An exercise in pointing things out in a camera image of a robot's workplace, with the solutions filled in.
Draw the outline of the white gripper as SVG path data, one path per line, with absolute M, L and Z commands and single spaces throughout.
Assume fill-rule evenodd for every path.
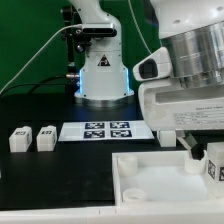
M 224 85 L 183 89 L 171 79 L 140 85 L 142 116 L 152 131 L 224 129 Z M 177 131 L 189 157 L 201 160 L 203 147 L 190 132 Z

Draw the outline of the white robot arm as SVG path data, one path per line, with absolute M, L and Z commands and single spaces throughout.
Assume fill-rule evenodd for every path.
M 81 23 L 74 27 L 77 50 L 85 53 L 78 101 L 112 105 L 133 95 L 122 63 L 120 22 L 100 0 L 68 0 Z M 159 28 L 161 47 L 133 68 L 149 128 L 172 133 L 190 156 L 203 149 L 192 130 L 224 129 L 224 0 L 143 0 L 148 21 Z

